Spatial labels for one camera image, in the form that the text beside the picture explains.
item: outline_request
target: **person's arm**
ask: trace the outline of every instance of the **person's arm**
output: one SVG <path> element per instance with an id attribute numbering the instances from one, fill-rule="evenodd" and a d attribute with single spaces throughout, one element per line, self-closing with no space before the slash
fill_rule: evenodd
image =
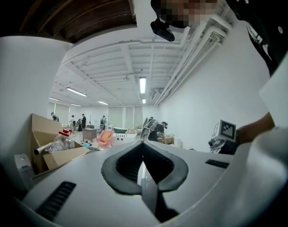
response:
<path id="1" fill-rule="evenodd" d="M 163 137 L 163 143 L 164 143 L 164 144 L 167 144 L 167 143 L 166 143 L 165 133 L 162 133 L 162 137 Z"/>
<path id="2" fill-rule="evenodd" d="M 274 127 L 274 121 L 270 113 L 267 113 L 260 120 L 237 129 L 239 144 L 252 142 L 259 134 L 269 131 Z"/>

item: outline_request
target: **ceiling light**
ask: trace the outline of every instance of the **ceiling light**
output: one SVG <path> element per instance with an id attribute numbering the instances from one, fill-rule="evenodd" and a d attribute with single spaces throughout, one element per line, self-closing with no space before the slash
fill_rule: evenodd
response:
<path id="1" fill-rule="evenodd" d="M 49 99 L 52 99 L 52 100 L 58 101 L 58 99 L 55 99 L 55 98 L 53 98 L 53 97 L 49 97 Z"/>
<path id="2" fill-rule="evenodd" d="M 87 96 L 86 94 L 84 94 L 84 93 L 80 93 L 80 92 L 78 92 L 78 91 L 76 91 L 76 90 L 74 90 L 74 89 L 71 89 L 70 87 L 68 87 L 68 88 L 66 88 L 66 89 L 69 90 L 69 91 L 71 91 L 71 92 L 74 92 L 74 93 L 80 94 L 80 95 L 82 95 L 82 96 Z"/>
<path id="3" fill-rule="evenodd" d="M 100 104 L 104 104 L 104 105 L 108 105 L 107 103 L 104 103 L 104 102 L 101 102 L 101 101 L 98 101 Z"/>
<path id="4" fill-rule="evenodd" d="M 140 78 L 140 93 L 145 93 L 146 90 L 146 78 Z"/>

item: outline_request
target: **wooden ceiling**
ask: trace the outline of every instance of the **wooden ceiling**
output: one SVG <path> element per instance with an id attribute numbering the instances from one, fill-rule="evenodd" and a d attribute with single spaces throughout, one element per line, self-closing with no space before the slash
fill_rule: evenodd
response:
<path id="1" fill-rule="evenodd" d="M 32 35 L 76 43 L 125 25 L 136 26 L 133 0 L 0 0 L 0 37 Z"/>

